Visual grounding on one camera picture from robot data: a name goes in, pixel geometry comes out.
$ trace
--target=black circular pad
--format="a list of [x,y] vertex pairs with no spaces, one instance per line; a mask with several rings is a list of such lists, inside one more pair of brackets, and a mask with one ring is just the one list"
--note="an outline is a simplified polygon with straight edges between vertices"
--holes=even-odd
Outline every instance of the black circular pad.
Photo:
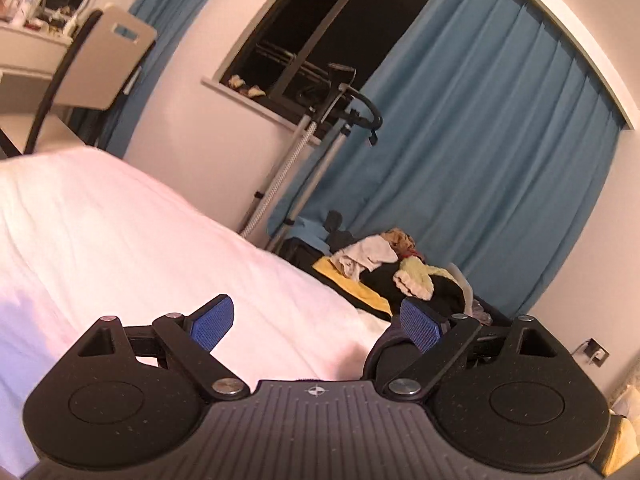
[[444,381],[431,407],[443,436],[497,468],[542,473],[586,462],[609,425],[602,394],[567,359],[518,356]]
[[553,388],[526,381],[498,386],[489,403],[498,415],[524,426],[546,424],[564,410],[564,400]]
[[105,381],[83,386],[71,396],[69,409],[90,424],[114,424],[139,412],[145,394],[133,384]]
[[202,402],[183,377],[135,358],[124,366],[113,360],[76,358],[29,396],[24,426],[41,455],[116,469],[160,456],[193,431]]

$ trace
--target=garment steamer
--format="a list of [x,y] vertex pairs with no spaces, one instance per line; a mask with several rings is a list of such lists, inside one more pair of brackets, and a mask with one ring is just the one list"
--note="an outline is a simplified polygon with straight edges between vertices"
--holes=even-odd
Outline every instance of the garment steamer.
[[[329,165],[332,163],[345,140],[351,133],[353,125],[355,124],[356,126],[360,126],[371,131],[369,142],[372,146],[378,141],[376,130],[382,126],[382,116],[376,106],[368,98],[364,97],[364,95],[350,86],[355,78],[356,70],[349,66],[329,63],[328,73],[330,81],[329,93],[322,104],[315,107],[315,109],[309,107],[308,113],[306,113],[298,123],[298,127],[294,134],[294,138],[297,140],[294,140],[292,148],[285,156],[283,162],[278,166],[278,169],[274,172],[274,177],[270,178],[270,184],[267,189],[264,192],[258,191],[254,195],[258,202],[254,201],[254,204],[249,209],[249,212],[247,213],[248,220],[245,222],[244,228],[240,232],[242,238],[247,238],[258,225],[266,213],[268,206],[284,183],[287,174],[302,153],[306,144],[318,130],[318,127],[324,123],[330,115],[344,120],[345,122],[340,129],[340,133],[332,141],[331,146],[310,176],[308,183],[304,189],[301,190],[300,195],[289,209],[286,218],[278,227],[273,237],[271,237],[267,245],[267,250],[272,252],[275,252],[278,249],[281,241],[287,233],[287,230],[295,223],[296,217],[300,214],[306,205],[306,202],[308,202],[311,194],[318,186],[318,183],[326,173]],[[347,97],[350,100],[361,101],[370,110],[373,120],[362,117],[357,110],[351,109],[347,112],[336,109],[335,105],[342,97]]]

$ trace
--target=triangular cutout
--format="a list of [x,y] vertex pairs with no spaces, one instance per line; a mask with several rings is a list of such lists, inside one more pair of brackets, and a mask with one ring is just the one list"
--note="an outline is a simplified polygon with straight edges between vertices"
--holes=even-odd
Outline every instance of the triangular cutout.
[[78,355],[80,357],[95,357],[113,353],[115,353],[115,350],[113,349],[113,341],[111,341],[111,330],[99,328],[89,342],[78,352]]
[[522,334],[520,355],[535,355],[538,357],[556,357],[556,351],[534,328],[527,328]]

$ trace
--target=ceiling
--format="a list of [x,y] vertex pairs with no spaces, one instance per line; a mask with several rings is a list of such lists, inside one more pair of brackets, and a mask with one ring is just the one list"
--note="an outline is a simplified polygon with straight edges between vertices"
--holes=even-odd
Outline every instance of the ceiling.
[[564,0],[587,27],[640,108],[640,0]]

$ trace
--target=metal pole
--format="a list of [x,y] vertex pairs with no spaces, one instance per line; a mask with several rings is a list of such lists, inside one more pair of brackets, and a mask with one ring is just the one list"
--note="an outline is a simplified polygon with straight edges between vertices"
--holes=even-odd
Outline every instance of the metal pole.
[[316,172],[308,181],[308,184],[306,185],[304,191],[293,203],[293,206],[289,210],[289,213],[287,214],[287,217],[285,218],[284,222],[280,224],[280,227],[278,228],[278,230],[275,232],[273,237],[271,237],[271,240],[269,240],[269,243],[267,244],[268,251],[271,251],[273,253],[278,249],[280,242],[282,241],[282,239],[284,238],[284,235],[287,233],[287,231],[291,227],[292,222],[295,221],[297,216],[304,209],[306,203],[311,198],[312,193],[316,190],[316,187],[318,187],[320,180],[322,179],[322,177],[324,177],[324,174],[326,173],[326,170],[329,168],[329,165],[334,161],[335,156],[338,154],[342,145],[347,140],[347,136],[351,130],[351,127],[348,124],[345,124],[342,128],[344,130],[346,129],[347,135],[345,135],[341,130],[340,134],[336,137],[332,145],[329,147],[329,150],[324,154],[322,161],[318,165]]
[[273,182],[277,174],[280,173],[280,170],[284,167],[284,165],[289,160],[291,153],[293,153],[293,151],[296,149],[298,143],[300,142],[300,139],[305,133],[306,127],[309,126],[310,122],[311,122],[311,117],[306,114],[302,116],[302,119],[300,119],[300,122],[296,127],[296,131],[293,132],[293,141],[290,144],[289,149],[287,150],[287,153],[280,159],[278,164],[273,165],[273,167],[271,168],[271,173],[269,174],[269,177],[266,180],[266,184],[262,186],[262,190],[254,194],[254,199],[251,202],[251,205],[249,206],[249,209],[247,210],[246,214],[244,215],[244,218],[242,219],[242,223],[241,223],[242,227],[239,232],[243,232],[244,229],[249,225],[249,222],[252,220],[254,213],[260,207],[260,204],[262,203],[262,201],[265,199],[265,196],[267,194],[270,184]]

